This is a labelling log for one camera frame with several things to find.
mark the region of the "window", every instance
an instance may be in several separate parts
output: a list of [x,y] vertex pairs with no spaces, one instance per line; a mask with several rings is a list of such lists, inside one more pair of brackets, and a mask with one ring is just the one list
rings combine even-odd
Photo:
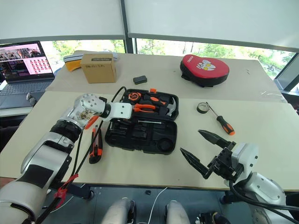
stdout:
[[76,50],[125,53],[123,40],[42,41],[41,44],[53,72],[64,65],[64,56]]
[[271,79],[274,79],[295,55],[293,52],[232,45],[137,39],[138,54],[256,59]]

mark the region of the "black tool case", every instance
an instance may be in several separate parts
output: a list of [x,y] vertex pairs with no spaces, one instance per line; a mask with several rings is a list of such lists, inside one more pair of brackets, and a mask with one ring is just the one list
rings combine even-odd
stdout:
[[[132,100],[130,94],[138,93],[140,98]],[[166,106],[157,106],[156,102],[149,97],[160,99],[162,102],[173,104],[176,108],[171,116],[166,115],[169,109]],[[170,154],[175,148],[177,140],[177,124],[174,120],[178,116],[178,97],[168,93],[156,92],[155,90],[127,90],[123,103],[132,105],[155,105],[157,108],[143,110],[154,112],[132,112],[132,117],[126,119],[113,119],[106,131],[105,141],[113,147],[120,147],[126,150],[143,150],[150,154]]]

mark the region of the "red and black case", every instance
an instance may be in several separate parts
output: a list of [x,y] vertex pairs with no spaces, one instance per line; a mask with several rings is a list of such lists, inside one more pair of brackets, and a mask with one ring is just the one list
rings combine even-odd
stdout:
[[[164,106],[150,98],[157,98],[166,104]],[[173,104],[173,100],[175,100],[176,107],[169,116],[167,105]],[[174,120],[178,116],[178,97],[155,90],[129,89],[122,102],[131,105],[154,105],[156,109],[142,109],[154,112],[133,111],[131,119],[128,120],[113,119],[106,131],[105,141],[110,146],[131,151],[143,150],[144,153],[150,154],[170,154],[177,140],[177,125]]]
[[202,87],[220,84],[229,74],[229,67],[223,61],[196,55],[184,56],[180,69],[182,78]]

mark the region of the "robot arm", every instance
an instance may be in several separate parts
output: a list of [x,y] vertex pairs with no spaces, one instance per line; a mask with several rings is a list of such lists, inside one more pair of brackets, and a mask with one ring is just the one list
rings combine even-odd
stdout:
[[80,133],[93,115],[104,121],[129,119],[132,105],[107,103],[104,98],[84,94],[75,100],[57,123],[28,153],[21,165],[21,176],[0,190],[0,223],[35,221],[46,192],[64,177],[71,162],[70,153]]
[[[190,165],[198,170],[205,179],[215,172],[225,179],[227,186],[237,186],[242,189],[244,195],[256,202],[270,203],[274,205],[286,205],[286,196],[282,188],[273,180],[270,180],[257,172],[253,172],[253,167],[258,159],[258,147],[251,143],[241,143],[226,141],[220,136],[199,130],[199,133],[209,142],[223,148],[219,155],[205,167],[198,158],[190,152],[180,149],[183,156]],[[254,224],[291,224],[280,215],[268,209],[249,204],[252,212]],[[292,217],[288,210],[280,210],[287,217]]]

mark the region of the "brown cardboard box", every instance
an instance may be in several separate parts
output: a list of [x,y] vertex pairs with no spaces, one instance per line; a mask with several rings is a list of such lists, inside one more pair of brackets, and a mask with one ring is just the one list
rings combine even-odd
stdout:
[[84,54],[80,65],[89,83],[116,82],[112,54]]

